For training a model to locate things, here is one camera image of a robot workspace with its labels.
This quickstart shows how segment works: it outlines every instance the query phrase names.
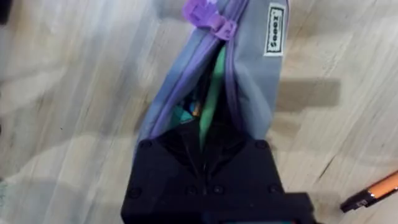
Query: wooden surface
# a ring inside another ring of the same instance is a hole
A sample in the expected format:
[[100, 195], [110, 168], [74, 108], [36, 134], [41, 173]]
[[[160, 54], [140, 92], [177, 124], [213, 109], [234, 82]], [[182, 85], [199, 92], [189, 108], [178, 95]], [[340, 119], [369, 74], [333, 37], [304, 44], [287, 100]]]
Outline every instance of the wooden surface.
[[[140, 120], [192, 27], [183, 0], [14, 0], [0, 28], [0, 223], [121, 223]], [[267, 139], [324, 223], [396, 223], [398, 1], [292, 0]]]

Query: brand label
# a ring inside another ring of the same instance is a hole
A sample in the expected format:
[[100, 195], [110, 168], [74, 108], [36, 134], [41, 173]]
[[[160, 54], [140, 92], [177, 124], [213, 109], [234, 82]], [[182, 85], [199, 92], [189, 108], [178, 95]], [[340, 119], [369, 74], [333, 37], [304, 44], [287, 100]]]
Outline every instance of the brand label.
[[277, 3], [270, 3], [266, 34], [266, 49], [264, 56], [282, 56], [284, 46], [286, 7]]

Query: orange pen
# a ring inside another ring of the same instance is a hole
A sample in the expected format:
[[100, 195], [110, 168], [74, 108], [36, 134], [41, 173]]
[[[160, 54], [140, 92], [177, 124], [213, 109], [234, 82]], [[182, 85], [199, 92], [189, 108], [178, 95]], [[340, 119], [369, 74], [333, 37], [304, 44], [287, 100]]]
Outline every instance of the orange pen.
[[362, 206], [369, 207], [398, 191], [398, 171], [380, 180], [360, 193], [350, 197], [341, 204], [340, 209], [346, 213]]

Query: green item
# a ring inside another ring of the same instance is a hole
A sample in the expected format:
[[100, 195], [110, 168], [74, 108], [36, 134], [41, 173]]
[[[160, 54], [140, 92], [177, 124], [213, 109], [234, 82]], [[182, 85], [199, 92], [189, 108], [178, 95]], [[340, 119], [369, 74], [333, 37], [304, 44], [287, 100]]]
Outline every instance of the green item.
[[207, 93], [206, 101], [203, 105], [200, 116], [199, 140], [201, 149], [203, 149], [203, 146], [205, 145], [206, 135], [210, 128], [211, 122], [213, 121], [213, 115], [216, 111], [218, 96], [220, 95], [221, 87], [223, 85], [224, 68], [225, 47], [221, 49], [220, 54], [217, 57], [215, 69], [211, 76], [210, 87]]
[[173, 111], [173, 116], [170, 122], [170, 128], [175, 128], [179, 124], [193, 119], [192, 114], [184, 110], [182, 106], [176, 106]]

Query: purple zipper pull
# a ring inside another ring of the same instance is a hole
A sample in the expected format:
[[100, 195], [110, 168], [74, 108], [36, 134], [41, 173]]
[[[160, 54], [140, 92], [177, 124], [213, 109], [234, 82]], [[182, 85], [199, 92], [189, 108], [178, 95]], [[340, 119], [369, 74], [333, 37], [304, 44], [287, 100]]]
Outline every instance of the purple zipper pull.
[[207, 0], [188, 0], [182, 14], [197, 28], [209, 27], [210, 32], [222, 40], [230, 40], [236, 32], [237, 24], [218, 13], [217, 5]]

